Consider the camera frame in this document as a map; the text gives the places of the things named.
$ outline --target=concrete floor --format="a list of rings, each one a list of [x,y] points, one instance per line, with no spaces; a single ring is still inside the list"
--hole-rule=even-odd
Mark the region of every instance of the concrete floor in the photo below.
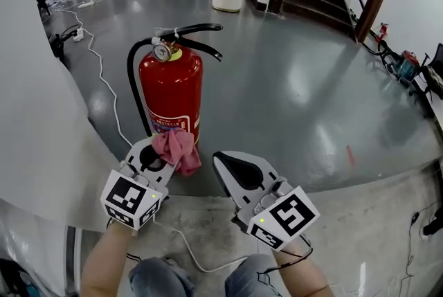
[[[414,260],[409,273],[414,277],[403,282],[399,293],[408,261],[411,217],[439,199],[435,186],[430,172],[423,171],[309,195],[321,214],[306,230],[314,248],[312,259],[325,272],[336,297],[440,296],[435,284],[443,274],[443,230],[427,240],[419,234],[439,203],[421,212],[411,228]],[[182,230],[198,261],[207,269],[258,251],[270,253],[230,222],[233,214],[234,205],[227,198],[172,196],[162,205],[157,220]],[[82,236],[85,261],[100,234],[84,231]],[[225,296],[224,280],[235,268],[216,273],[197,271],[179,234],[152,223],[132,240],[129,252],[142,259],[173,256],[189,271],[196,286],[195,297]],[[134,265],[127,260],[120,297],[133,296],[127,274]]]
[[[307,192],[390,177],[442,155],[433,124],[375,57],[350,38],[302,19],[256,12],[247,2],[239,14],[210,6],[211,0],[104,0],[74,8],[96,34],[93,48],[103,56],[103,76],[118,94],[122,131],[132,142],[145,132],[126,73],[131,45],[155,28],[223,24],[218,33],[195,36],[224,58],[219,63],[202,55],[203,167],[189,178],[176,175],[171,193],[224,196],[211,166],[218,150],[263,156]],[[74,23],[73,15],[55,12],[44,24],[60,33]],[[86,37],[65,43],[69,68],[97,132],[122,159],[129,148],[118,135],[114,99],[99,81],[98,58],[88,52],[88,42]],[[140,51],[139,59],[148,51]]]

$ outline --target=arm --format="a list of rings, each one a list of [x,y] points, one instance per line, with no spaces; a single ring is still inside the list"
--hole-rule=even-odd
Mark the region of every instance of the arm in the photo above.
[[[132,229],[114,222],[84,264],[81,297],[115,297],[126,262]]]
[[[297,255],[304,253],[295,243],[290,243],[284,250]],[[297,259],[280,251],[273,253],[278,265]],[[334,297],[323,272],[309,258],[278,271],[291,297]]]

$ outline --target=fire extinguisher label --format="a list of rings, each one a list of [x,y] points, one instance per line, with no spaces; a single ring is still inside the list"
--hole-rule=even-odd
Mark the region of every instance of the fire extinguisher label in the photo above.
[[[150,109],[150,118],[154,131],[162,134],[174,128],[181,128],[187,132],[190,132],[190,119],[189,116],[179,117],[164,117],[154,114]]]

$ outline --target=jeans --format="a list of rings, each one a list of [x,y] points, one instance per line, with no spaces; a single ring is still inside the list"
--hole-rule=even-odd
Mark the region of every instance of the jeans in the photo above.
[[[267,276],[257,274],[274,266],[275,261],[270,255],[249,256],[226,279],[226,297],[280,296],[276,288],[281,291],[284,287],[278,271]],[[192,297],[194,294],[194,285],[189,281],[189,274],[173,260],[142,260],[129,273],[129,281],[136,297]]]

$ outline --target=pink cloth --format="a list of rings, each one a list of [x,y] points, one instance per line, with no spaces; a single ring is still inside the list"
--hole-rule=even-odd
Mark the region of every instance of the pink cloth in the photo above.
[[[164,161],[174,165],[176,171],[189,177],[201,167],[199,153],[194,145],[194,135],[184,129],[171,129],[164,134],[157,134],[152,140],[152,147]]]

